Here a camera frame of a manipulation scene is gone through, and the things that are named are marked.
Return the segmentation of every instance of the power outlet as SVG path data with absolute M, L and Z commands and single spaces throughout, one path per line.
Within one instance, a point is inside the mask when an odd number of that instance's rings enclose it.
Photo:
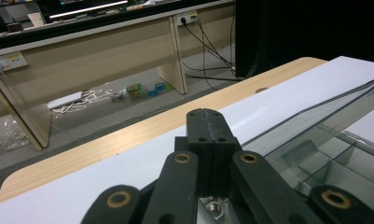
M 198 16 L 198 12 L 196 10 L 189 11 L 189 12 L 184 12 L 184 13 L 181 13 L 181 14 L 177 14 L 177 25 L 179 25 L 179 26 L 184 25 L 181 22 L 182 18 L 186 19 L 186 24 L 192 23 L 192 22 L 195 21 L 194 19 L 192 19 L 192 17 L 196 17 L 196 16 Z
M 6 71 L 26 66 L 28 63 L 20 52 L 15 52 L 0 56 L 0 64 L 3 65 L 3 71 Z

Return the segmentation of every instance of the desk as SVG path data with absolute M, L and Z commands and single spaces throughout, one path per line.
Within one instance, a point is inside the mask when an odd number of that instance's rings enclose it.
M 180 62 L 201 52 L 201 43 L 177 26 L 176 14 L 195 9 L 214 46 L 234 39 L 229 32 L 233 6 L 221 0 L 0 49 L 0 54 L 21 51 L 29 64 L 7 71 L 7 79 L 0 77 L 0 101 L 5 105 L 0 105 L 0 115 L 10 113 L 35 147 L 43 149 L 51 116 L 46 102 L 155 67 L 164 80 L 186 93 Z M 197 24 L 189 29 L 200 32 Z
M 193 109 L 220 109 L 255 94 L 261 88 L 272 87 L 323 63 L 325 61 L 314 58 L 295 60 L 23 168 L 4 182 L 0 190 L 0 203 L 178 128 L 186 123 L 186 113 Z

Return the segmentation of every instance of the wooden desk panel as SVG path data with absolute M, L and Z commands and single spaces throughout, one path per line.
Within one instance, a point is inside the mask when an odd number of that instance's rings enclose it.
M 255 94 L 261 88 L 272 87 L 325 62 L 314 58 L 295 60 L 25 167 L 6 179 L 0 190 L 0 203 L 178 128 L 186 123 L 186 113 L 193 109 L 218 110 Z

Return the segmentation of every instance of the floor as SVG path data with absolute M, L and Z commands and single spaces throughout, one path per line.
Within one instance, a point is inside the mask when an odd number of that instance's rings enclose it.
M 234 46 L 226 46 L 217 51 L 228 61 L 234 58 L 230 57 L 233 55 Z M 202 62 L 205 72 L 201 71 Z M 159 77 L 155 68 L 84 91 L 87 94 L 85 104 L 75 105 L 63 114 L 52 111 L 49 145 L 44 150 L 37 151 L 32 144 L 14 149 L 0 146 L 0 188 L 7 176 L 25 166 L 236 83 L 231 70 L 209 53 L 204 54 L 204 60 L 203 55 L 198 54 L 184 59 L 183 63 L 188 76 L 217 79 L 188 77 L 188 93 L 180 94 Z M 124 91 L 127 86 L 136 83 L 146 87 L 159 83 L 164 84 L 167 89 L 159 91 L 154 97 L 145 95 L 131 98 L 126 94 L 118 102 L 110 99 L 109 94 Z M 12 121 L 11 116 L 0 118 L 0 138 L 6 133 L 7 119 Z

